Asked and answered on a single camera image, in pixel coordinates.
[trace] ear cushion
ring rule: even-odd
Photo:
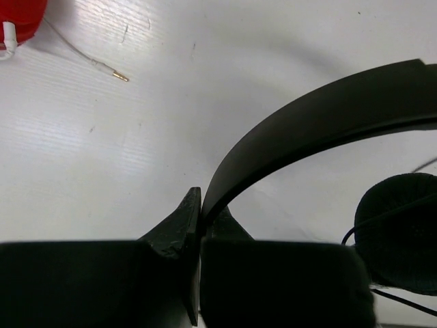
[[[371,272],[394,287],[437,295],[437,177],[402,174],[373,186],[355,227],[356,250]]]

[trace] black headphones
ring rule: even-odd
[[[368,137],[434,129],[437,65],[405,61],[321,87],[266,118],[227,154],[206,193],[203,222],[212,225],[246,188],[307,156]],[[437,177],[414,172],[370,188],[344,245],[353,233],[374,285],[437,296]]]

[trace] red object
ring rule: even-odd
[[[40,26],[47,0],[0,0],[0,50],[4,39],[3,22],[15,24],[18,45],[28,41]]]

